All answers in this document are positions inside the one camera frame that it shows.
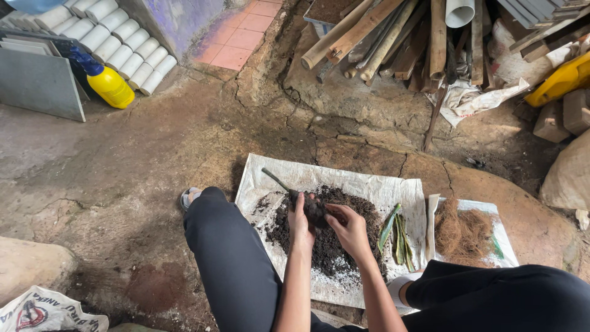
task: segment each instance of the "blue nozzle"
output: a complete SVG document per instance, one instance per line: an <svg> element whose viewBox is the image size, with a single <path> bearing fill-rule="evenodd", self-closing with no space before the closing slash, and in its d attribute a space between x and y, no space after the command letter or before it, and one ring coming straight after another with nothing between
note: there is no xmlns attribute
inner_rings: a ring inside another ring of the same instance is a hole
<svg viewBox="0 0 590 332"><path fill-rule="evenodd" d="M72 52L70 58L78 61L88 76L96 76L103 72L104 66L92 58L90 54L80 53L80 49L77 46L72 47L70 52Z"/></svg>

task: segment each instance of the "cracked floor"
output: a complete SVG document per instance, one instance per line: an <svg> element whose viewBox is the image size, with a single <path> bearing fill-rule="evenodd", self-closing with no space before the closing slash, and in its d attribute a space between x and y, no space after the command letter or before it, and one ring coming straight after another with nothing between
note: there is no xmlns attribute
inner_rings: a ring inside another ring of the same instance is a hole
<svg viewBox="0 0 590 332"><path fill-rule="evenodd" d="M79 269L66 294L80 300L86 311L107 314L112 325L134 322L170 332L202 332L209 326L217 331L183 237L178 198L191 185L215 185L232 200L253 152L421 178L425 196L455 194L492 202L520 263L564 268L590 281L588 235L540 204L534 187L461 165L499 118L511 116L510 109L470 117L459 134L440 119L436 137L448 139L435 142L438 149L427 155L412 147L394 149L376 136L395 135L392 129L374 132L366 121L318 113L299 93L295 98L294 90L283 90L290 56L282 55L293 54L304 26L302 6L299 2L288 16L293 19L271 46L274 57L263 74L248 63L236 79L177 68L159 93L126 110L104 103L85 106L84 124L0 105L0 236L71 249ZM413 98L396 99L400 113L415 106ZM406 124L400 130L413 139L407 126L427 123L424 112L408 115L407 121L400 117L397 123ZM517 158L496 147L512 148L527 139L498 136L477 151L518 164L522 150ZM146 288L157 296L138 296ZM366 322L362 310L317 301L313 306L357 324Z"/></svg>

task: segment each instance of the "yellow spray bottle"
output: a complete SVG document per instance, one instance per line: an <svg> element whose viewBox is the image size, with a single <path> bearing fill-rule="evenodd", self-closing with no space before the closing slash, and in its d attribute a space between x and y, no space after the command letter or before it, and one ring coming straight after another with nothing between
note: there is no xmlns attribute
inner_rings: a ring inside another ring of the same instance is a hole
<svg viewBox="0 0 590 332"><path fill-rule="evenodd" d="M78 61L86 72L88 83L110 106L124 109L135 99L135 92L125 80L111 68L104 67L90 54L81 54L72 47L70 58Z"/></svg>

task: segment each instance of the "hand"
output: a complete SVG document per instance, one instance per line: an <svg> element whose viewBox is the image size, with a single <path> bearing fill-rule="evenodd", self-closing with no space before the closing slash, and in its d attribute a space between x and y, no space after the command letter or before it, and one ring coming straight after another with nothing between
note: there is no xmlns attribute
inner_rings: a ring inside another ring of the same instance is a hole
<svg viewBox="0 0 590 332"><path fill-rule="evenodd" d="M338 240L344 250L352 256L357 265L364 260L373 258L367 237L365 218L346 205L326 204L326 208L330 211L330 214L324 216L326 221L338 235Z"/></svg>
<svg viewBox="0 0 590 332"><path fill-rule="evenodd" d="M311 199L315 198L314 194L310 194ZM289 220L289 238L290 238L290 249L294 246L301 246L304 250L308 250L311 254L313 244L316 240L316 228L309 225L307 217L303 214L303 204L305 202L305 196L303 193L299 193L297 197L297 204L294 207L289 208L287 219Z"/></svg>

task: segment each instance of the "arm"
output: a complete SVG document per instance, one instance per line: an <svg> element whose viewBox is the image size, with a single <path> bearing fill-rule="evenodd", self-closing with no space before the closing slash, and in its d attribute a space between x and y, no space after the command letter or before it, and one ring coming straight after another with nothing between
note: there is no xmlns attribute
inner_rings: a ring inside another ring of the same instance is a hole
<svg viewBox="0 0 590 332"><path fill-rule="evenodd" d="M338 235L342 247L359 267L369 331L407 332L371 252L365 219L348 206L326 204L326 207L344 221L345 226L335 217L326 215L326 221Z"/></svg>
<svg viewBox="0 0 590 332"><path fill-rule="evenodd" d="M311 326L310 280L316 237L303 214L303 200L303 193L299 193L295 212L289 211L290 247L273 328L276 332L309 332Z"/></svg>

